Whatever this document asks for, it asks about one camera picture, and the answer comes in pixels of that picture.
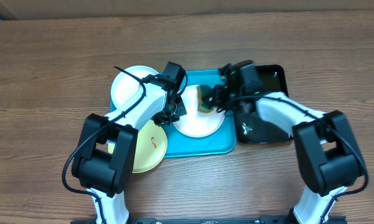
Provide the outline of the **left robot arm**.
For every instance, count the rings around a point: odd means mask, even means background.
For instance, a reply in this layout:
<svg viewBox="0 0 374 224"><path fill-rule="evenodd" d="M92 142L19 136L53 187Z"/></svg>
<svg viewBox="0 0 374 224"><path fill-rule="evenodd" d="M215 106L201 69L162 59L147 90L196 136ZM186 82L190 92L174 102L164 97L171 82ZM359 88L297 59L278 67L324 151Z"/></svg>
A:
<svg viewBox="0 0 374 224"><path fill-rule="evenodd" d="M63 186L93 199L94 223L129 221L124 190L133 171L138 133L150 120L168 124L185 113L178 84L142 81L137 87L117 110L86 118L77 148L63 167Z"/></svg>

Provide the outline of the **yellow green sponge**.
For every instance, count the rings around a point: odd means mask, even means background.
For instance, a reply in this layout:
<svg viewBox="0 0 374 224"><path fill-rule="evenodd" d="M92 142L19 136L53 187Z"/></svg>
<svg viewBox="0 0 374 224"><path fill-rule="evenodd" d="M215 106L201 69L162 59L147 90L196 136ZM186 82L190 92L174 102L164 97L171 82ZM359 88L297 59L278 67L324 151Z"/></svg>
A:
<svg viewBox="0 0 374 224"><path fill-rule="evenodd" d="M197 87L198 107L197 111L201 113L210 113L214 110L212 104L213 90L208 85L199 85Z"/></svg>

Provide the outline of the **white plate with stain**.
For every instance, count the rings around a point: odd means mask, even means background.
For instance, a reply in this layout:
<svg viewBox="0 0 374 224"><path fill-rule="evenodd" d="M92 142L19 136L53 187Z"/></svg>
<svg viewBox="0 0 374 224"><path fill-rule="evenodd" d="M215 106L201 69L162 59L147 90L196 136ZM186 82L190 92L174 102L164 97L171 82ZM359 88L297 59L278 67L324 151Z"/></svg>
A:
<svg viewBox="0 0 374 224"><path fill-rule="evenodd" d="M217 113L215 110L209 113L199 112L197 87L198 85L186 87L181 98L187 114L181 116L173 125L186 136L202 138L213 134L222 125L225 113Z"/></svg>

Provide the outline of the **yellow plate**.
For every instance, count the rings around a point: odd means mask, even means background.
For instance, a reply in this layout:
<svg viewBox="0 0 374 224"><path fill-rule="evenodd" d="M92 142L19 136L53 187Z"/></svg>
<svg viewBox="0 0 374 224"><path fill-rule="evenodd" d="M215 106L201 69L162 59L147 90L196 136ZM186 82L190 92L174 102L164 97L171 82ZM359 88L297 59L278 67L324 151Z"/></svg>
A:
<svg viewBox="0 0 374 224"><path fill-rule="evenodd" d="M147 172L161 163L167 151L167 136L162 127L149 120L138 133L133 173Z"/></svg>

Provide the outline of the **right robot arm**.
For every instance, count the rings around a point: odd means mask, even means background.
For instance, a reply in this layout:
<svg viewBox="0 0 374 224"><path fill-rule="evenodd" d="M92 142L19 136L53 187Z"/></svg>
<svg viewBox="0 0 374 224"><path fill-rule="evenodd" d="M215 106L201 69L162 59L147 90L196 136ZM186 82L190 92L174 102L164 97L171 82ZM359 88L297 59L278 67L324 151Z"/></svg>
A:
<svg viewBox="0 0 374 224"><path fill-rule="evenodd" d="M347 117L310 109L281 91L267 90L251 60L218 70L222 85L199 90L199 110L256 112L293 140L305 188L285 223L330 223L340 197L363 192L368 170Z"/></svg>

